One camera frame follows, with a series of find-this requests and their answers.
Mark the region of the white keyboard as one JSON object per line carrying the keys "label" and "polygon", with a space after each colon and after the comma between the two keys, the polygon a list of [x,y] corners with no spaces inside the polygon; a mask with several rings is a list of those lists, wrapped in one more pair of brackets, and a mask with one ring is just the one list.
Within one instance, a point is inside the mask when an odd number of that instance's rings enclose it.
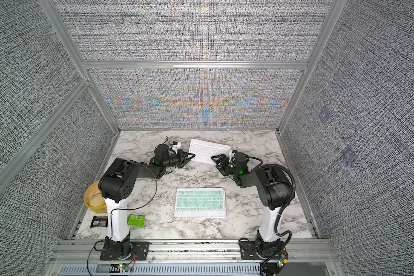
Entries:
{"label": "white keyboard", "polygon": [[212,143],[208,141],[192,139],[190,141],[189,153],[194,154],[195,157],[192,161],[207,163],[207,164],[216,164],[215,161],[211,159],[212,156],[216,155],[226,155],[230,157],[231,147],[223,144]]}

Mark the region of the green key keyboard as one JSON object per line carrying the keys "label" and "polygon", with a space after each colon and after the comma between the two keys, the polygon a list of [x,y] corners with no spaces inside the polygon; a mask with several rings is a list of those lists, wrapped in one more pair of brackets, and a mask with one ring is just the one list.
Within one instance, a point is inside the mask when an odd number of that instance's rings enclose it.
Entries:
{"label": "green key keyboard", "polygon": [[175,217],[226,217],[225,191],[222,188],[179,188],[175,201]]}

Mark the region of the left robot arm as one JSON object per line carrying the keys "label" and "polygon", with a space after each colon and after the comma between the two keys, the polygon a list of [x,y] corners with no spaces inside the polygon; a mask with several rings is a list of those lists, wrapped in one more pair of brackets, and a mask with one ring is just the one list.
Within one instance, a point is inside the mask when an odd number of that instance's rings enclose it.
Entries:
{"label": "left robot arm", "polygon": [[108,213],[108,234],[104,239],[100,260],[115,261],[132,258],[131,232],[128,227],[128,198],[138,178],[155,181],[166,174],[168,167],[183,168],[196,154],[181,149],[172,154],[156,154],[149,163],[116,158],[98,183]]}

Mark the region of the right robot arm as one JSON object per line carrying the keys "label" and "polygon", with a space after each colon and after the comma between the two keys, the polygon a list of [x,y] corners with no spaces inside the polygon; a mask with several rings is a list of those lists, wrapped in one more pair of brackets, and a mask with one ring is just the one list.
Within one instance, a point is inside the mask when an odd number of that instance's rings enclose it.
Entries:
{"label": "right robot arm", "polygon": [[292,231],[281,232],[279,225],[286,208],[296,195],[296,181],[292,173],[280,164],[263,163],[257,157],[236,152],[232,157],[224,154],[210,157],[224,177],[230,177],[238,187],[256,187],[265,207],[263,219],[251,243],[262,258],[286,253]]}

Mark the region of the green snack packet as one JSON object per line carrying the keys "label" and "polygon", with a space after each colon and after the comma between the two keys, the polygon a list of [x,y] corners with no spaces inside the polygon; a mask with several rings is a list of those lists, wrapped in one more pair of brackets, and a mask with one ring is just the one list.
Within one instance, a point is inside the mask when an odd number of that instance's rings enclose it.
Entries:
{"label": "green snack packet", "polygon": [[143,215],[140,216],[140,215],[130,214],[128,216],[128,219],[127,219],[127,224],[129,226],[136,226],[136,227],[139,227],[139,228],[144,227],[144,222],[145,222],[145,216],[143,216]]}

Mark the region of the yellow bowl with buns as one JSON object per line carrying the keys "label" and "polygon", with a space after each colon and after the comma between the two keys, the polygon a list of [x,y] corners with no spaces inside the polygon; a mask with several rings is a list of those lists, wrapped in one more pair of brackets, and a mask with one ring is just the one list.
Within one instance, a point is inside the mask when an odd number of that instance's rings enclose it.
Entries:
{"label": "yellow bowl with buns", "polygon": [[98,185],[99,181],[96,181],[87,188],[83,196],[83,201],[86,207],[92,212],[105,214],[107,213],[106,203]]}

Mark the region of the black snack packet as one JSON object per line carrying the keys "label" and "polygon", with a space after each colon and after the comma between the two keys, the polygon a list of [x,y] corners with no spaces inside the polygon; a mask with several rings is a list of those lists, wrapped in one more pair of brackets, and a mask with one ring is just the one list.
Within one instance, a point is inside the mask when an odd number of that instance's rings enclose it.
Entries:
{"label": "black snack packet", "polygon": [[108,218],[106,216],[93,216],[90,228],[107,227]]}

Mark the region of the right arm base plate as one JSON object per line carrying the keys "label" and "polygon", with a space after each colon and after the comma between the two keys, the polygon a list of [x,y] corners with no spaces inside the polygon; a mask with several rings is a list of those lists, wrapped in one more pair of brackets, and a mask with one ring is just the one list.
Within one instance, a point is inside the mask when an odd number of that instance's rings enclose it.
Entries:
{"label": "right arm base plate", "polygon": [[281,239],[273,242],[263,240],[238,240],[240,255],[242,260],[262,260],[272,256],[283,245]]}

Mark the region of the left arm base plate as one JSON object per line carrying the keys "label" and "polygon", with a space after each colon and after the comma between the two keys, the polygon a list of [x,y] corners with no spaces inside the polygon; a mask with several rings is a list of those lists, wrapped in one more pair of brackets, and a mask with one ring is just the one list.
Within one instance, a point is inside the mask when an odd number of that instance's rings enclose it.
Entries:
{"label": "left arm base plate", "polygon": [[101,250],[100,261],[145,261],[150,243],[147,241],[118,242],[106,240]]}

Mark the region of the aluminium front rail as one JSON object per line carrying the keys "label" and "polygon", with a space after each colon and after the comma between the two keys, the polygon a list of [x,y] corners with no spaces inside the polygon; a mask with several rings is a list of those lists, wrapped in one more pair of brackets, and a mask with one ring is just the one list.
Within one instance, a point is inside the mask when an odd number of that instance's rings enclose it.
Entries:
{"label": "aluminium front rail", "polygon": [[[137,263],[225,263],[258,262],[264,257],[248,242],[236,239],[134,240]],[[48,261],[54,263],[99,263],[102,244],[94,240],[61,240]],[[328,239],[292,239],[286,246],[288,262],[339,263],[332,241]]]}

